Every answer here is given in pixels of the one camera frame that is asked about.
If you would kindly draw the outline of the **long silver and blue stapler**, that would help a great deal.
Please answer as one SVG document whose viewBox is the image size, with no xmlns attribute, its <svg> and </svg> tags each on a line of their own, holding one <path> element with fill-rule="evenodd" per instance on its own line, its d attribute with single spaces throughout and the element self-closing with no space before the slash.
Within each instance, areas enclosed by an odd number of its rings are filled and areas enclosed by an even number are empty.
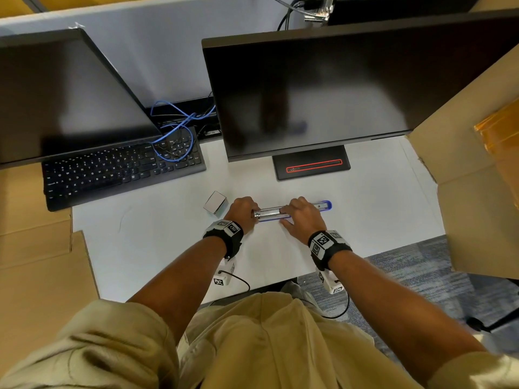
<svg viewBox="0 0 519 389">
<path fill-rule="evenodd" d="M 313 203 L 313 206 L 320 212 L 331 210 L 333 207 L 331 201 Z M 282 211 L 281 206 L 261 209 L 253 212 L 253 218 L 257 219 L 259 222 L 276 221 L 281 219 L 288 219 L 290 217 L 290 214 Z"/>
</svg>

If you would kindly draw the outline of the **beige shirt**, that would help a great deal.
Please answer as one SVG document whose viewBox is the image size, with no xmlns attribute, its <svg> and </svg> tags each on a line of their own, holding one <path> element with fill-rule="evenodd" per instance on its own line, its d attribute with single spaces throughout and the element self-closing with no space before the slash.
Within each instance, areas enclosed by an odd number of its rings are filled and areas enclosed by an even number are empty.
<svg viewBox="0 0 519 389">
<path fill-rule="evenodd" d="M 0 389 L 421 389 L 359 328 L 285 293 L 200 310 L 181 358 L 164 320 L 97 300 L 0 380 Z"/>
</svg>

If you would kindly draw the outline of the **black keyboard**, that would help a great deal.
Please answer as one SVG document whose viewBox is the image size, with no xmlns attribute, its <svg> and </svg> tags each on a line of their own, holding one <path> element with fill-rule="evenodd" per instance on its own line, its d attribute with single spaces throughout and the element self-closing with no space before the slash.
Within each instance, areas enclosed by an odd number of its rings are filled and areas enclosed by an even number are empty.
<svg viewBox="0 0 519 389">
<path fill-rule="evenodd" d="M 93 151 L 42 163 L 47 209 L 62 209 L 203 172 L 193 127 L 157 143 Z"/>
</svg>

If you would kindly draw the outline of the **flat cardboard sheet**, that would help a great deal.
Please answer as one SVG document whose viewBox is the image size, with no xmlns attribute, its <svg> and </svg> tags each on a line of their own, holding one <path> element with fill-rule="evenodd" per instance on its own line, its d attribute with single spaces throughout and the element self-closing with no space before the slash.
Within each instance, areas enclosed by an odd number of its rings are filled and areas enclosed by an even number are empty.
<svg viewBox="0 0 519 389">
<path fill-rule="evenodd" d="M 72 210 L 50 212 L 40 164 L 0 170 L 0 270 L 71 251 Z"/>
<path fill-rule="evenodd" d="M 66 254 L 0 261 L 0 378 L 98 299 L 82 231 L 72 233 Z"/>
</svg>

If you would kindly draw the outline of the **person's left forearm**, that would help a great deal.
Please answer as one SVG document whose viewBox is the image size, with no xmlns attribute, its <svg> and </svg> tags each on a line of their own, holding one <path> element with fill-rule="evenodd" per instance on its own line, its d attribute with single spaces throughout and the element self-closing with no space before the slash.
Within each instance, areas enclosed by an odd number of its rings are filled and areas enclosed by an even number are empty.
<svg viewBox="0 0 519 389">
<path fill-rule="evenodd" d="M 128 302 L 146 306 L 170 328 L 177 346 L 200 307 L 227 252 L 223 240 L 206 237 L 179 255 Z"/>
</svg>

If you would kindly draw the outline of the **large open cardboard box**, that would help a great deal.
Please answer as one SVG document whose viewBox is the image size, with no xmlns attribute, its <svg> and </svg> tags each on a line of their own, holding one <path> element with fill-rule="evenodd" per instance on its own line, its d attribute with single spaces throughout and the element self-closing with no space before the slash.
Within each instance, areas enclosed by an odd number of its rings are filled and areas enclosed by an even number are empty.
<svg viewBox="0 0 519 389">
<path fill-rule="evenodd" d="M 519 99 L 519 45 L 409 136 L 437 183 L 454 271 L 519 280 L 519 208 L 475 127 Z"/>
</svg>

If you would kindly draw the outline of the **black chair base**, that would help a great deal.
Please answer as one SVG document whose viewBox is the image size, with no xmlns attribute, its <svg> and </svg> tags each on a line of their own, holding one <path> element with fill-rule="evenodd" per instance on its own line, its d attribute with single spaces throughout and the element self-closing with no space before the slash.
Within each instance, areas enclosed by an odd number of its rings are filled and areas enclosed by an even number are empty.
<svg viewBox="0 0 519 389">
<path fill-rule="evenodd" d="M 519 321 L 519 280 L 470 275 L 474 297 L 464 322 L 476 332 L 492 333 Z"/>
</svg>

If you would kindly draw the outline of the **black monitor back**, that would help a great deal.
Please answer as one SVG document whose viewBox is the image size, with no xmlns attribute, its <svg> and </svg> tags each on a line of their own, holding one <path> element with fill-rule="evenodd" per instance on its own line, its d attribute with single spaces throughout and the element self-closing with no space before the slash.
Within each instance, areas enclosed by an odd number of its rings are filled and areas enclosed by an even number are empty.
<svg viewBox="0 0 519 389">
<path fill-rule="evenodd" d="M 467 13 L 479 0 L 335 0 L 328 25 Z"/>
</svg>

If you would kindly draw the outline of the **person's left hand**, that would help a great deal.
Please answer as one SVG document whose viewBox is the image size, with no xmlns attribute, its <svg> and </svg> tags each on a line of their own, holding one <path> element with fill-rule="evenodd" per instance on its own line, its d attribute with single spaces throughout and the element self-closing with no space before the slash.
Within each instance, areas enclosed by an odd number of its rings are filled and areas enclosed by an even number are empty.
<svg viewBox="0 0 519 389">
<path fill-rule="evenodd" d="M 224 216 L 224 220 L 232 221 L 237 223 L 242 229 L 243 234 L 249 234 L 257 223 L 247 222 L 243 218 L 242 212 L 242 197 L 237 198 L 229 207 L 229 210 Z"/>
</svg>

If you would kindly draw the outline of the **person's right forearm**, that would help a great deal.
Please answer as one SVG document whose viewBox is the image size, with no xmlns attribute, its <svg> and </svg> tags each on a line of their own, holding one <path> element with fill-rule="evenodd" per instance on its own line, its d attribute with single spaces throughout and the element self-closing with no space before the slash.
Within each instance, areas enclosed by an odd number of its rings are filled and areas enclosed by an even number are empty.
<svg viewBox="0 0 519 389">
<path fill-rule="evenodd" d="M 328 266 L 364 319 L 421 385 L 447 362 L 468 353 L 486 352 L 439 307 L 353 252 L 339 251 Z"/>
</svg>

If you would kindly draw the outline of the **left wrist band with markers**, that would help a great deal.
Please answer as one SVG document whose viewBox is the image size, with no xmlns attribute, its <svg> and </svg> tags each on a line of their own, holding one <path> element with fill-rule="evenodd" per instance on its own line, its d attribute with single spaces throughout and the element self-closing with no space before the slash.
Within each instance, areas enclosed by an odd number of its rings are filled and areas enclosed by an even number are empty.
<svg viewBox="0 0 519 389">
<path fill-rule="evenodd" d="M 230 260 L 237 255 L 241 247 L 244 236 L 243 228 L 237 223 L 230 220 L 218 220 L 213 222 L 206 228 L 203 239 L 206 237 L 218 237 L 226 246 L 226 254 L 224 258 Z"/>
</svg>

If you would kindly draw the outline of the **wrist band with markers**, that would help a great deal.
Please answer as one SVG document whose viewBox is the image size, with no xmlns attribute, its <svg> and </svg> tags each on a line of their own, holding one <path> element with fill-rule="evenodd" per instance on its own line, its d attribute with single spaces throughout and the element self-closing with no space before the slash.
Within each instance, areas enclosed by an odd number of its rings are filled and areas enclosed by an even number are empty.
<svg viewBox="0 0 519 389">
<path fill-rule="evenodd" d="M 321 230 L 308 239 L 312 260 L 319 271 L 329 270 L 329 261 L 339 251 L 351 251 L 347 241 L 336 230 Z"/>
<path fill-rule="evenodd" d="M 224 258 L 230 260 L 237 255 L 241 247 L 244 236 L 243 228 L 237 223 L 230 220 L 218 220 L 213 222 L 206 228 L 203 239 L 206 237 L 218 237 L 226 246 L 226 254 Z"/>
</svg>

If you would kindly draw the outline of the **small white box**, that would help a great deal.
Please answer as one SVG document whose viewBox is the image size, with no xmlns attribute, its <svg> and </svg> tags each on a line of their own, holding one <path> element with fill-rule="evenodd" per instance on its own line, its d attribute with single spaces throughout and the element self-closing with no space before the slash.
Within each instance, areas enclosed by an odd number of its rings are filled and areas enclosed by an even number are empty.
<svg viewBox="0 0 519 389">
<path fill-rule="evenodd" d="M 215 190 L 205 202 L 204 210 L 216 217 L 219 217 L 223 214 L 227 206 L 227 197 Z"/>
</svg>

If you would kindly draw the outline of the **yellow padded envelopes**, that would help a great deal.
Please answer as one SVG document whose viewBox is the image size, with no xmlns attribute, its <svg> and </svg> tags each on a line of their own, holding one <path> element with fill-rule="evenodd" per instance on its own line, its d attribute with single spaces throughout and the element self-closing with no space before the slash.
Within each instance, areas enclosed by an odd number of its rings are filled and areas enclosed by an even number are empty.
<svg viewBox="0 0 519 389">
<path fill-rule="evenodd" d="M 519 209 L 519 97 L 474 126 Z"/>
</svg>

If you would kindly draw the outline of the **black monitor with red-lined stand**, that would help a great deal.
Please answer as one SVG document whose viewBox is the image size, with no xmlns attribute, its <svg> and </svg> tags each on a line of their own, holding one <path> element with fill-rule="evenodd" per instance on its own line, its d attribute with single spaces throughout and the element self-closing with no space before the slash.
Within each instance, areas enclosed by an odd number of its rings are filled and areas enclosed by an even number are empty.
<svg viewBox="0 0 519 389">
<path fill-rule="evenodd" d="M 409 134 L 519 45 L 519 8 L 201 41 L 229 162 Z"/>
</svg>

